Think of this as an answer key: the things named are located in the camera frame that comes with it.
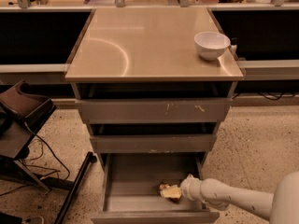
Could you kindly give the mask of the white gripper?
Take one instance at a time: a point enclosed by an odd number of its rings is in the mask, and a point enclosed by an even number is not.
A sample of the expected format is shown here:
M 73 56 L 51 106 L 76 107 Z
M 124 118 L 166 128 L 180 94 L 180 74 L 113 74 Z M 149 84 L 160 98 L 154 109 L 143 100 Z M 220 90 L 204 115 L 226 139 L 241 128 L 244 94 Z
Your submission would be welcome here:
M 164 198 L 180 199 L 182 195 L 191 201 L 203 201 L 201 194 L 202 181 L 193 175 L 188 175 L 180 184 L 174 186 L 161 186 L 160 194 Z

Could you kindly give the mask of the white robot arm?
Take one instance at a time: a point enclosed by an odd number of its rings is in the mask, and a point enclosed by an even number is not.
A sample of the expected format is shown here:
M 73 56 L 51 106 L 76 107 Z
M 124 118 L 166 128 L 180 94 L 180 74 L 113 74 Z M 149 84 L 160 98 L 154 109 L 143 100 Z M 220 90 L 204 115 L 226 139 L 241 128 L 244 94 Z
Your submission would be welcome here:
M 299 172 L 283 177 L 274 193 L 236 188 L 213 178 L 200 180 L 193 175 L 188 175 L 180 186 L 161 183 L 158 192 L 173 202 L 185 197 L 218 210 L 232 204 L 269 224 L 299 224 Z

